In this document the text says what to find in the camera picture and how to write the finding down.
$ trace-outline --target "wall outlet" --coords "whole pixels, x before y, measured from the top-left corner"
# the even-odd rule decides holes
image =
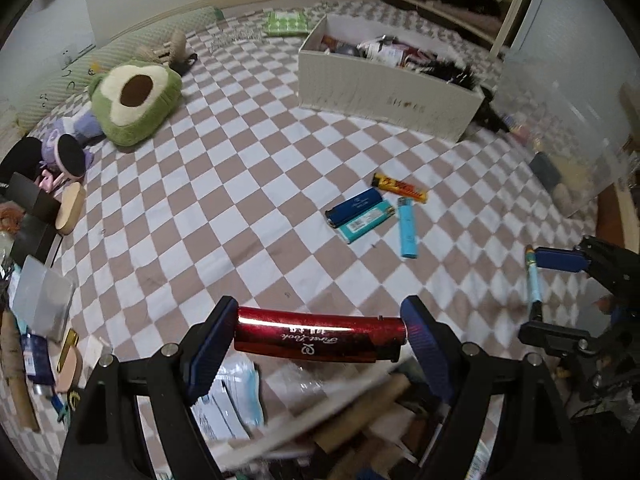
[[[75,43],[68,44],[62,51],[56,56],[58,58],[58,64],[61,69],[65,69],[78,59],[78,47]]]

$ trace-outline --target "plastic container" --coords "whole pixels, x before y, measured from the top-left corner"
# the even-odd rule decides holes
[[[562,215],[571,216],[626,178],[627,156],[607,137],[607,122],[587,103],[569,102],[550,65],[507,56],[492,105],[515,130],[510,143]]]
[[[15,291],[13,311],[32,333],[55,342],[62,339],[74,284],[27,256]]]

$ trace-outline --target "teal lighter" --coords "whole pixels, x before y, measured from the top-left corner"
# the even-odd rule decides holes
[[[395,208],[389,202],[383,200],[371,209],[367,209],[357,218],[338,227],[338,232],[350,244],[364,233],[371,231],[375,226],[382,224],[387,218],[391,218],[395,212]]]

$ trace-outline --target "green cushion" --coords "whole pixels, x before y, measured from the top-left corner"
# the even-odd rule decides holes
[[[131,60],[94,77],[92,111],[107,138],[133,146],[151,136],[180,98],[182,80],[164,65]]]

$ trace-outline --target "white storage box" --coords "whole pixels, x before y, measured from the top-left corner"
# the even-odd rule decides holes
[[[349,44],[388,34],[463,66],[456,51],[442,41],[364,18],[328,14],[300,47],[301,106],[386,121],[455,142],[482,103],[479,89],[470,91],[368,59],[320,52],[325,34]]]

